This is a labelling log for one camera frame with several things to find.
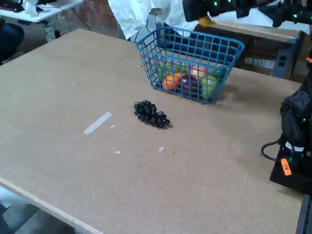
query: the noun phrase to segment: white desk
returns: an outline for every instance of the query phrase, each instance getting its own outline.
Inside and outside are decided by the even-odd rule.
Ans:
[[[82,4],[82,0],[57,0],[56,2],[46,5],[39,5],[39,7],[43,9],[43,11],[39,12],[38,16],[36,17],[32,17],[31,15],[26,14],[25,11],[15,13],[13,11],[5,10],[0,10],[0,16],[38,23],[42,20],[46,20],[47,18],[55,16],[62,11],[76,7],[80,4]]]

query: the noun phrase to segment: electronic device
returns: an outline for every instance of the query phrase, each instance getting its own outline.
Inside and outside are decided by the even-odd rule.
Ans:
[[[245,17],[251,8],[259,11],[279,27],[284,21],[312,24],[312,0],[303,6],[299,0],[284,0],[274,5],[272,0],[183,0],[186,21],[213,23],[210,16],[236,11],[237,18]],[[270,180],[312,195],[312,50],[307,58],[309,73],[302,86],[281,103],[282,133],[276,141],[262,146],[261,154],[275,161]],[[265,153],[265,148],[279,144],[277,157]]]
[[[183,10],[187,22],[228,11],[236,11],[237,18],[248,16],[251,8],[273,20],[273,27],[279,27],[284,21],[312,24],[312,0],[303,6],[300,0],[284,0],[267,6],[273,0],[183,0]]]

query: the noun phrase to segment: apple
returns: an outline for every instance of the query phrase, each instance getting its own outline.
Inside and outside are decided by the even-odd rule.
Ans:
[[[201,97],[206,100],[213,96],[214,90],[218,85],[218,78],[214,76],[207,76],[200,82],[201,84]]]
[[[203,77],[207,76],[207,67],[195,65],[191,68],[191,75],[201,81]]]
[[[182,77],[182,94],[186,96],[190,96],[191,91],[191,97],[193,98],[199,98],[199,82],[198,80],[190,76],[188,74],[183,75]]]

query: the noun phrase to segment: tape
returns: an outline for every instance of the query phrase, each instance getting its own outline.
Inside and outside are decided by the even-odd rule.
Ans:
[[[83,131],[83,133],[89,135],[92,133],[95,129],[97,129],[102,123],[104,123],[110,116],[112,116],[111,113],[106,112],[103,114],[100,118],[98,118],[97,121],[95,121],[93,124],[91,124],[86,130]]]

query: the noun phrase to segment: yellow object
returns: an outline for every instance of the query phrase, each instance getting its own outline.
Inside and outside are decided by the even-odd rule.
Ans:
[[[204,27],[216,24],[208,15],[198,19],[198,23]]]

